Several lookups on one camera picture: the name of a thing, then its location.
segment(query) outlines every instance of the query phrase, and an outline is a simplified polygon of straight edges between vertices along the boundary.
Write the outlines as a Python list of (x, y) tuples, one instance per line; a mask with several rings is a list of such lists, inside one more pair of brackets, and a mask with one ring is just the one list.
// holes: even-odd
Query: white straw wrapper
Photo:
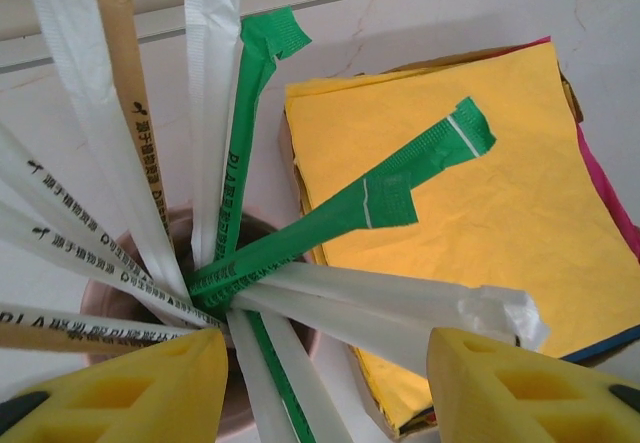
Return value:
[(339, 301), (263, 285), (242, 291), (231, 306), (280, 313), (416, 374), (426, 375), (432, 327), (419, 328)]
[(196, 269), (213, 261), (225, 171), (229, 106), (240, 34), (240, 0), (184, 0)]
[(298, 443), (249, 320), (242, 310), (227, 313), (238, 363), (247, 384), (251, 409), (262, 443)]
[(0, 324), (0, 348), (92, 355), (123, 355), (152, 343), (108, 336), (81, 335), (30, 326)]
[(156, 284), (188, 299), (113, 83), (97, 0), (33, 0), (42, 34), (98, 164)]
[(0, 179), (60, 233), (73, 235), (79, 245), (106, 262), (151, 279), (1, 123)]
[(194, 331), (186, 328), (172, 328), (152, 323), (81, 315), (2, 302), (0, 302), (0, 324), (12, 327), (48, 328), (72, 335), (85, 335), (89, 341), (91, 341), (91, 337), (95, 336), (159, 343), (188, 335)]
[(0, 202), (0, 238), (56, 266), (122, 290), (139, 301), (148, 302), (159, 310), (188, 323), (199, 327), (220, 328), (228, 336), (228, 328), (224, 323), (161, 288), (141, 280), (134, 273), (106, 263), (105, 260), (74, 241), (2, 202)]
[(260, 283), (338, 300), (427, 326), (463, 328), (487, 336), (496, 332), (514, 333), (521, 345), (530, 350), (538, 349), (549, 335), (549, 328), (540, 319), (531, 297), (524, 291), (508, 288), (467, 288), (306, 263), (290, 263)]
[(315, 440), (351, 443), (347, 427), (289, 321), (271, 312), (261, 316)]

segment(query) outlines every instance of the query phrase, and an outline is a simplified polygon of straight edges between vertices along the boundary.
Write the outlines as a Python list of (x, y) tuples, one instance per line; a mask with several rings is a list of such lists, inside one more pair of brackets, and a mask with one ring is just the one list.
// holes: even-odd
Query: brown cup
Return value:
[[(191, 208), (182, 206), (171, 209), (169, 211), (169, 220), (178, 263), (183, 274), (189, 273), (193, 271), (193, 258), (191, 254), (193, 216)], [(276, 231), (275, 228), (268, 223), (250, 215), (243, 214), (238, 248), (274, 231)], [(129, 233), (125, 233), (118, 238), (118, 243), (136, 262), (143, 265), (140, 254)], [(160, 323), (158, 319), (133, 296), (94, 280), (90, 280), (87, 284), (80, 305), (80, 313), (147, 323)], [(318, 348), (319, 333), (298, 322), (292, 321), (291, 323), (300, 341), (307, 350), (307, 353), (313, 358)], [(224, 395), (217, 439), (236, 435), (255, 425), (247, 388), (242, 373), (239, 370), (235, 350), (228, 349), (227, 354), (229, 357), (229, 377)], [(87, 365), (100, 363), (109, 358), (110, 356), (108, 355), (85, 355)]]

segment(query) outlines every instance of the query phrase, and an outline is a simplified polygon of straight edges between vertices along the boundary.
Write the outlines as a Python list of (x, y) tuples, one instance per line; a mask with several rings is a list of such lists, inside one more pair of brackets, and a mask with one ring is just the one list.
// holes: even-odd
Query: yellow napkin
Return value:
[[(550, 43), (438, 72), (289, 87), (303, 206), (316, 208), (466, 96), (495, 147), (413, 191), (418, 225), (350, 233), (322, 245), (320, 261), (526, 290), (552, 329), (542, 351), (555, 357), (640, 324), (640, 268), (590, 181)], [(392, 427), (431, 405), (425, 380), (358, 357)]]

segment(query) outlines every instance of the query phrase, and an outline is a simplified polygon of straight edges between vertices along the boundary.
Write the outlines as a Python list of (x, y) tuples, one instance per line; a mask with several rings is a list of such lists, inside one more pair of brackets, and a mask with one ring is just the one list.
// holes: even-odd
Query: yellow foam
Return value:
[(212, 443), (227, 382), (219, 330), (200, 330), (23, 392), (49, 398), (1, 443)]
[(442, 443), (634, 443), (640, 414), (614, 376), (461, 330), (431, 333), (427, 373)]

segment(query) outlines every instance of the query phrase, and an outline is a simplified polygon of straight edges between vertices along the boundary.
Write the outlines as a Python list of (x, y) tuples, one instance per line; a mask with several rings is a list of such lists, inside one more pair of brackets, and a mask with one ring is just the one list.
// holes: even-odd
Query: paper straw wrapper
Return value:
[(33, 0), (89, 147), (157, 286), (188, 299), (120, 107), (97, 0)]
[(60, 181), (1, 123), (0, 179), (60, 233), (73, 235), (78, 244), (106, 262), (134, 272), (141, 279), (151, 279)]
[(247, 384), (249, 401), (263, 443), (298, 443), (289, 416), (244, 311), (227, 313), (238, 363)]
[(288, 7), (246, 17), (242, 20), (241, 38), (243, 48), (229, 138), (229, 155), (224, 172), (216, 260), (233, 253), (238, 242), (260, 94), (276, 71), (276, 59), (288, 58), (311, 42)]
[(206, 308), (224, 304), (298, 255), (349, 231), (415, 223), (409, 185), (407, 174), (356, 181), (291, 225), (189, 275), (194, 301)]
[(0, 346), (119, 355), (193, 330), (0, 302)]
[(140, 340), (74, 335), (48, 328), (11, 327), (0, 324), (0, 348), (12, 350), (124, 355), (153, 343)]
[(338, 410), (289, 321), (271, 312), (261, 316), (315, 440), (351, 443)]
[[(422, 376), (426, 374), (429, 335), (434, 327), (441, 326), (417, 326), (336, 300), (264, 285), (244, 290), (232, 306), (280, 313)], [(515, 342), (513, 334), (491, 336)]]
[(228, 337), (227, 326), (194, 308), (187, 301), (106, 263), (72, 240), (46, 225), (0, 202), (0, 238), (61, 268), (86, 276), (132, 295), (141, 302), (198, 327), (220, 328)]
[(196, 268), (213, 260), (222, 199), (240, 0), (184, 0), (193, 149)]
[(467, 288), (441, 281), (385, 275), (323, 265), (290, 263), (260, 281), (270, 287), (322, 296), (427, 326), (485, 334), (518, 335), (536, 350), (549, 335), (532, 298), (524, 291)]
[(156, 141), (151, 119), (151, 109), (144, 85), (140, 48), (133, 19), (133, 0), (97, 0), (102, 17), (102, 27), (111, 57), (113, 80), (120, 107), (129, 127), (140, 164), (151, 195), (171, 243), (169, 215)]

